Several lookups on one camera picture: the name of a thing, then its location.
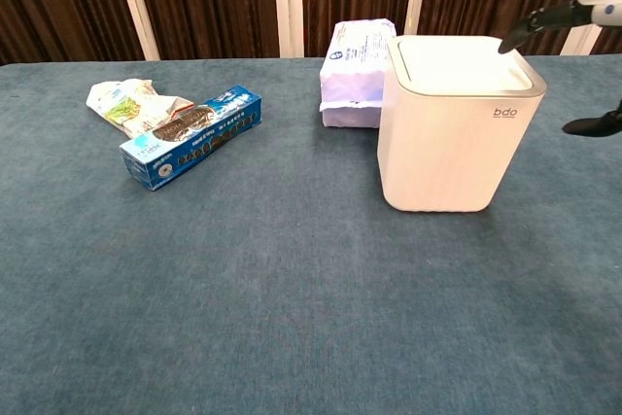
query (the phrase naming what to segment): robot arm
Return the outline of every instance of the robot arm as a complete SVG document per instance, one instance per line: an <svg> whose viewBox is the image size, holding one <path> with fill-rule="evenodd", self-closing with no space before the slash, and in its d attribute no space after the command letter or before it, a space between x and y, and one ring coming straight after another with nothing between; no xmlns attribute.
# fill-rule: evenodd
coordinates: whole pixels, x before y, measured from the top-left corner
<svg viewBox="0 0 622 415"><path fill-rule="evenodd" d="M542 30L585 24L622 27L622 0L571 0L533 11L528 17L521 19L503 39L499 53L510 52Z"/></svg>
<svg viewBox="0 0 622 415"><path fill-rule="evenodd" d="M501 41L499 53L508 53L545 29L597 24L622 28L622 0L571 0L531 12ZM570 135L605 137L622 131L622 101L616 110L588 119L570 121L563 127Z"/></svg>

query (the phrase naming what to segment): blue box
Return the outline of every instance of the blue box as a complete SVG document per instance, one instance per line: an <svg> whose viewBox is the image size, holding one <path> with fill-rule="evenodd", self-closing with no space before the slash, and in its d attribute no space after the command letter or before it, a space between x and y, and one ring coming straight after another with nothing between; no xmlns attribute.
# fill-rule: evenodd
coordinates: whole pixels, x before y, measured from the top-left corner
<svg viewBox="0 0 622 415"><path fill-rule="evenodd" d="M261 97L241 86L121 145L129 173L157 190L236 135L261 123Z"/></svg>

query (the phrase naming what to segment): white plastic package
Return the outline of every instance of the white plastic package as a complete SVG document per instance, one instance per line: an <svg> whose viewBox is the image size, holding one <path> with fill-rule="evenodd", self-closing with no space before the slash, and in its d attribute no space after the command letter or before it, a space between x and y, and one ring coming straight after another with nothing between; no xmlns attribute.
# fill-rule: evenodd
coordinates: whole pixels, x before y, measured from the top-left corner
<svg viewBox="0 0 622 415"><path fill-rule="evenodd" d="M86 104L129 138L159 128L194 106L182 97L157 94L151 80L133 78L92 86Z"/></svg>
<svg viewBox="0 0 622 415"><path fill-rule="evenodd" d="M387 44L396 36L395 26L384 18L335 25L320 71L325 126L380 126Z"/></svg>

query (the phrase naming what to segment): bdo logo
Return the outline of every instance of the bdo logo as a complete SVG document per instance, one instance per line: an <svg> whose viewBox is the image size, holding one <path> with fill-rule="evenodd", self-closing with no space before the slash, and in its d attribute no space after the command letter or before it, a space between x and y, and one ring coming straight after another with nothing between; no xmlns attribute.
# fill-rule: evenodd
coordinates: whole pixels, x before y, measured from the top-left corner
<svg viewBox="0 0 622 415"><path fill-rule="evenodd" d="M518 114L516 109L495 109L493 117L497 119L514 119Z"/></svg>

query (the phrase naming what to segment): trash can lid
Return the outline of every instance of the trash can lid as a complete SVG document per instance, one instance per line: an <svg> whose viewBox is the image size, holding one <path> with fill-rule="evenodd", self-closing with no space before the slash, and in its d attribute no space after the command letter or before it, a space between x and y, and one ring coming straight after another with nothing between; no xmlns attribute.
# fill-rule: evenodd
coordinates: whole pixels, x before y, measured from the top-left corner
<svg viewBox="0 0 622 415"><path fill-rule="evenodd" d="M389 45L397 79L426 95L541 95L544 80L518 51L499 54L488 36L399 36Z"/></svg>

